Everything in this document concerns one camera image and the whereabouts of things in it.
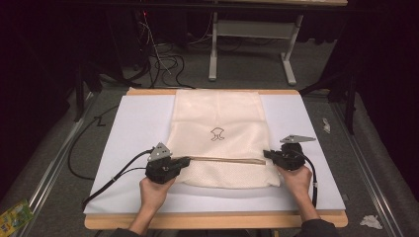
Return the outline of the green printed packet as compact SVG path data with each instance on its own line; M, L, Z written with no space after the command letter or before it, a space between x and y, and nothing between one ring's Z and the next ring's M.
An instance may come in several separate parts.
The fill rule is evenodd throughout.
M26 199L22 199L0 215L0 237L10 237L34 218Z

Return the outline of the large crumpled white tissue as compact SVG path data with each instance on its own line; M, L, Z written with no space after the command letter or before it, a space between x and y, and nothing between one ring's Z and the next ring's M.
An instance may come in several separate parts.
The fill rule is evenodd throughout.
M368 226L374 229L381 230L382 225L379 223L376 215L366 215L361 220L360 224L362 226Z

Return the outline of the cream mesh laundry bag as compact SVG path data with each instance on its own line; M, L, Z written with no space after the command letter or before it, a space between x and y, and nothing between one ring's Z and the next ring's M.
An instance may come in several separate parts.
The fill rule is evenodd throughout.
M263 154L270 148L270 131L256 92L177 92L167 146L176 158L191 158L179 183L220 189L281 184Z

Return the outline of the person's right hand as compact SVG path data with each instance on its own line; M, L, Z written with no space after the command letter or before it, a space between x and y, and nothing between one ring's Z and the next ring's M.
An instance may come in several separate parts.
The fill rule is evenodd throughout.
M306 166L301 166L294 171L281 167L278 167L277 170L284 177L287 188L295 198L308 197L311 171Z

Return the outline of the white metal desk frame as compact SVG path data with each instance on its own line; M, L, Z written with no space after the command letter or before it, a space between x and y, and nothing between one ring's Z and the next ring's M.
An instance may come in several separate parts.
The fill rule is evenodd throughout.
M346 7L348 0L213 0L216 6L221 3L232 4L267 4L274 7ZM217 39L219 37L256 38L268 40L286 40L288 47L280 54L287 82L296 84L290 58L298 36L304 14L297 13L290 22L266 22L256 20L224 20L218 18L218 12L211 13L212 34L209 57L209 80L217 78Z

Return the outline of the person's left hand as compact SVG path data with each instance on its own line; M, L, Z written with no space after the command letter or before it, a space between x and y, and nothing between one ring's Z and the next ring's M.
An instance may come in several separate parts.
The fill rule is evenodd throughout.
M141 210L156 212L164 203L167 193L175 183L172 179L165 184L157 184L148 178L140 181Z

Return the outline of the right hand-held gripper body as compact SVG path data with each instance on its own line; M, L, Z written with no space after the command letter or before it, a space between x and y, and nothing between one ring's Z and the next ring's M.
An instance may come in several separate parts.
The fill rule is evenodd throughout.
M301 144L303 142L314 141L313 137L290 134L281 139L282 146L280 158L276 162L278 166L285 170L294 171L308 161L308 158L302 151Z

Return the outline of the metal floor rail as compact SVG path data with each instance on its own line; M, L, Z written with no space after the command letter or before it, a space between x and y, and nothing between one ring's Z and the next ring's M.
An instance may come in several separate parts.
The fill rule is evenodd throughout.
M31 221L10 237L29 236L62 170L69 148L98 97L99 94L94 92L89 92L82 97L84 109L80 117L78 116L76 95L69 97L69 111L47 133L33 157L14 183L14 188L8 192L9 201L25 198L34 215Z
M388 237L404 237L400 230L397 221L394 218L393 212L389 206L387 198L378 186L376 177L374 176L364 153L356 139L356 137L350 133L344 122L344 114L340 106L336 103L330 105L331 110L338 120L338 123L342 127L349 144L355 153L355 159L357 166L361 172L361 178L369 192L372 202L377 210L379 219L381 220L382 226L385 229Z

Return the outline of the black metal stand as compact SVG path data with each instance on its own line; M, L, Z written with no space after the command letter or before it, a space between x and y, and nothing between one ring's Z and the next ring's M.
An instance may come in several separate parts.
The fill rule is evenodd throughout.
M87 86L90 92L100 93L102 84L99 79L97 66L91 61L82 61L76 69L75 77L75 95L76 95L76 116L75 121L80 121L85 111L84 86Z
M347 130L353 134L353 120L355 108L355 96L357 86L357 70L352 66L346 66L344 69L321 79L318 82L299 90L302 96L306 96L314 91L328 89L327 96L329 102L338 103L345 101L344 124Z

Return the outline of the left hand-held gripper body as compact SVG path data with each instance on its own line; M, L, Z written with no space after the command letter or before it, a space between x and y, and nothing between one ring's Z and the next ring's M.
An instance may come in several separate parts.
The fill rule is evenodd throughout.
M176 161L171 160L172 153L159 142L147 158L145 175L156 184L165 184L180 174Z

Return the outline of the white table board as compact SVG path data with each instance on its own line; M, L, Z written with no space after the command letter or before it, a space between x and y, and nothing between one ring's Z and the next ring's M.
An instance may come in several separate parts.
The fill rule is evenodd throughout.
M270 129L270 147L278 150L281 147L280 140L290 134L309 137L311 140L302 144L302 150L316 170L316 208L324 211L343 210L345 204L301 96L263 95L261 100ZM173 105L172 95L122 97L92 190L100 189L129 161L133 162L133 170L122 175L102 194L89 201L84 209L86 214L124 214L138 211L138 182L144 178L143 168L147 157L135 156L158 142L167 141ZM226 190L177 183L169 190L160 211L187 213L295 209L293 198L284 187Z

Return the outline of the wooden table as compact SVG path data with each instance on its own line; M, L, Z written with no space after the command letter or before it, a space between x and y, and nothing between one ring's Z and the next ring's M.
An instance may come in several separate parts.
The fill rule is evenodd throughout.
M125 96L153 96L172 95L173 89L142 89L129 90ZM296 90L262 90L263 95L299 95ZM145 151L135 157L145 156ZM105 183L99 190L104 192L122 175L131 172L132 161L116 173L110 181ZM344 227L348 223L346 207L343 210L324 211L317 209L321 218L334 223L338 227ZM124 214L86 214L85 225L89 229L115 229L125 228L133 220L135 213ZM298 227L301 224L297 208L286 211L232 211L232 212L181 212L162 213L159 211L151 221L153 229L245 229L245 228L289 228Z

